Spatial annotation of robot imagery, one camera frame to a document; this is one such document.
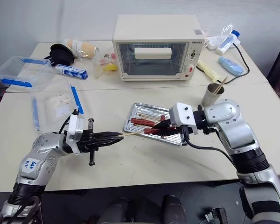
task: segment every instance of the toothpaste box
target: toothpaste box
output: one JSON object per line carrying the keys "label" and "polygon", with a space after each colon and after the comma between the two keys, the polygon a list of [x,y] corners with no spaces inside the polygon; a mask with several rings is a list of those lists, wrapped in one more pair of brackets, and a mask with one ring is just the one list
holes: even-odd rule
{"label": "toothpaste box", "polygon": [[75,78],[87,79],[88,77],[87,71],[85,69],[73,68],[66,65],[58,64],[54,67],[54,70],[59,74],[64,74]]}

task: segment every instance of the blue lid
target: blue lid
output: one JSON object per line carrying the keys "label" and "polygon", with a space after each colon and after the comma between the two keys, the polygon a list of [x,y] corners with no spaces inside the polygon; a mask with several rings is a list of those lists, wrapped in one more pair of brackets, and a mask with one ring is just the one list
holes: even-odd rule
{"label": "blue lid", "polygon": [[222,64],[225,59],[226,58],[224,58],[224,57],[219,57],[219,60],[218,60],[219,64]]}
{"label": "blue lid", "polygon": [[231,33],[234,34],[235,36],[239,37],[239,32],[238,31],[233,30]]}

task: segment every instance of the power strip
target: power strip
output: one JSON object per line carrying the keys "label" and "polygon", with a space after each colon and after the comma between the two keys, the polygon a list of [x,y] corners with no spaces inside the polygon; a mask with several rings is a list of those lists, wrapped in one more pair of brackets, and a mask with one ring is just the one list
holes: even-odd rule
{"label": "power strip", "polygon": [[[227,37],[227,35],[225,36],[209,36],[206,38],[206,41],[208,42],[208,44],[206,45],[206,47],[208,48],[208,50],[216,50],[217,47],[219,47],[219,45],[223,42],[223,40]],[[234,44],[238,47],[241,44],[241,41],[239,41],[238,39],[235,40]]]}

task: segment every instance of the metal tray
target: metal tray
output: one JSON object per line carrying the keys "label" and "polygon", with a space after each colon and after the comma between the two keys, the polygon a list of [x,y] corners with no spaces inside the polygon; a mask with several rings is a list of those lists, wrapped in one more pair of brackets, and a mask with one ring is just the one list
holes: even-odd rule
{"label": "metal tray", "polygon": [[[161,120],[161,115],[165,115],[166,119],[169,119],[170,118],[169,109],[143,104],[143,103],[135,103],[133,104],[129,112],[129,115],[127,116],[126,123],[123,130],[125,132],[131,133],[131,132],[139,132],[144,128],[150,128],[148,126],[143,126],[143,125],[134,125],[130,121],[131,118],[150,120],[157,124]],[[174,134],[171,136],[164,136],[164,137],[153,135],[153,134],[144,134],[144,133],[139,133],[137,135],[142,135],[150,139],[164,141],[175,145],[182,145],[182,138],[180,134]]]}

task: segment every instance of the oven door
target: oven door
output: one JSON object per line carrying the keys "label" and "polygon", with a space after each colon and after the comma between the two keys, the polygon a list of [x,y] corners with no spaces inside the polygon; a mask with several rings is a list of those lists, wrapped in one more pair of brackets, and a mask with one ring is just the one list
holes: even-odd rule
{"label": "oven door", "polygon": [[179,79],[188,44],[117,43],[123,79]]}

